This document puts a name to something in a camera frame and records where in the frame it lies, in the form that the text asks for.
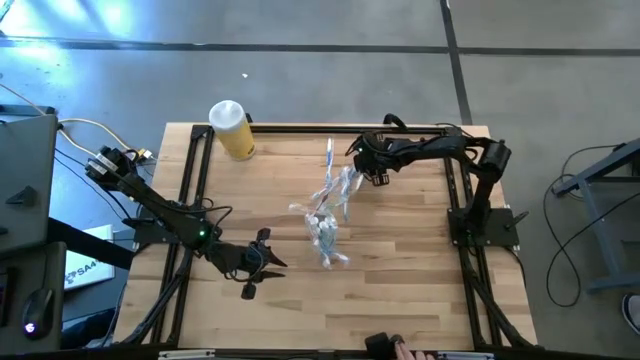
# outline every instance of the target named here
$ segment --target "concrete floor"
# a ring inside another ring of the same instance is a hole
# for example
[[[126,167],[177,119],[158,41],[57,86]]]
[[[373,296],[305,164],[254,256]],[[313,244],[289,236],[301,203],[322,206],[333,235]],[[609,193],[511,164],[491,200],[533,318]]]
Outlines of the concrete floor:
[[[640,3],[633,0],[450,0],[450,6],[459,46],[640,48],[635,21]],[[436,0],[192,0],[188,6],[171,0],[16,0],[0,30],[9,36],[172,43],[447,44]],[[51,46],[1,48],[0,54],[1,82],[56,107],[60,117],[102,121],[130,144],[154,151],[166,122],[205,121],[208,109],[225,98],[242,103],[257,122],[377,123],[394,112],[410,123],[461,123],[446,54]],[[570,309],[547,298],[545,272],[557,247],[544,226],[541,203],[571,152],[638,136],[640,59],[464,55],[461,64],[473,123],[488,125],[513,150],[503,178],[506,197],[514,209],[531,212],[519,232],[540,344],[638,357],[638,336],[620,315],[620,298],[628,290],[583,292]],[[0,103],[17,100],[0,93]],[[92,127],[74,125],[71,133],[93,150],[115,145]],[[85,157],[64,139],[58,146]],[[571,169],[604,154],[584,154]],[[79,228],[118,224],[104,202],[78,181],[56,166],[51,215]],[[571,200],[552,199],[550,213],[561,239],[586,223],[583,207]],[[604,274],[591,234],[569,251],[583,284]],[[552,291],[569,300],[575,279],[564,259],[552,274]]]

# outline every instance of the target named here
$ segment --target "desk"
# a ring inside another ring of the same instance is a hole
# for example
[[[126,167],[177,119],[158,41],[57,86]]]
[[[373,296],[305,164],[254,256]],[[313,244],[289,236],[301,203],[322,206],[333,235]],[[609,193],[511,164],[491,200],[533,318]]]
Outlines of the desk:
[[[193,125],[167,124],[153,179],[153,188],[167,199],[178,197]],[[488,136],[484,126],[464,129]],[[335,167],[350,161],[341,153],[353,139],[352,134],[334,136]],[[303,217],[290,213],[288,205],[308,203],[322,187],[327,135],[261,133],[255,142],[254,158],[236,162],[215,141],[205,196],[234,207],[221,224],[224,241],[246,244],[258,229],[270,227],[273,251],[289,264],[275,270],[286,277],[258,284],[256,298],[245,301],[240,299],[242,284],[224,280],[212,264],[196,259],[180,347],[364,349],[365,337],[386,331],[400,333],[414,348],[472,349],[460,263],[448,239],[442,160],[416,162],[392,173],[385,187],[365,182],[350,201],[350,222],[340,221],[338,249],[351,257],[351,264],[326,271],[311,248]],[[501,186],[494,188],[492,201],[494,207],[504,203]],[[166,252],[167,246],[152,245],[134,259],[116,340],[133,331],[156,299]],[[518,264],[503,249],[486,252],[496,301],[535,343]],[[165,317],[165,334],[173,306]],[[486,313],[478,308],[488,339]]]

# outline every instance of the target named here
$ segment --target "crumpled plastic bag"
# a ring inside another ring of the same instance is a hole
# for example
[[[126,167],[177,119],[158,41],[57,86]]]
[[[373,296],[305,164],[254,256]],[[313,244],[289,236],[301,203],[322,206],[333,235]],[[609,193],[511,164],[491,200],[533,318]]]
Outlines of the crumpled plastic bag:
[[[331,269],[331,259],[337,259],[343,265],[349,264],[349,257],[336,249],[338,221],[333,215],[335,208],[342,207],[344,221],[349,220],[348,200],[362,184],[364,176],[353,165],[344,166],[337,177],[331,176],[333,166],[333,138],[327,142],[327,172],[324,187],[311,195],[311,204],[289,205],[290,211],[304,214],[305,225],[311,237],[311,243],[320,254],[322,266]]]

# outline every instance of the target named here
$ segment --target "yellow container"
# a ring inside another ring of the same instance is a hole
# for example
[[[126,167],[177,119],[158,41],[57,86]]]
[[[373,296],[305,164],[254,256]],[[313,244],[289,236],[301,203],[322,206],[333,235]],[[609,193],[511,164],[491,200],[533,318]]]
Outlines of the yellow container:
[[[251,127],[240,104],[224,100],[209,110],[209,123],[234,160],[250,159],[256,152]]]

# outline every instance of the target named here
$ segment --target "hand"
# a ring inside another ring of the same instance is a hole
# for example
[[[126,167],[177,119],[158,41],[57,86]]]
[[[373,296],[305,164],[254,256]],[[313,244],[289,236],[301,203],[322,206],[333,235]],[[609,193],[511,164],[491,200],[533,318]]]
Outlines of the hand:
[[[431,355],[425,356],[422,351],[416,351],[416,356],[414,357],[403,341],[396,342],[395,348],[398,360],[435,360]]]

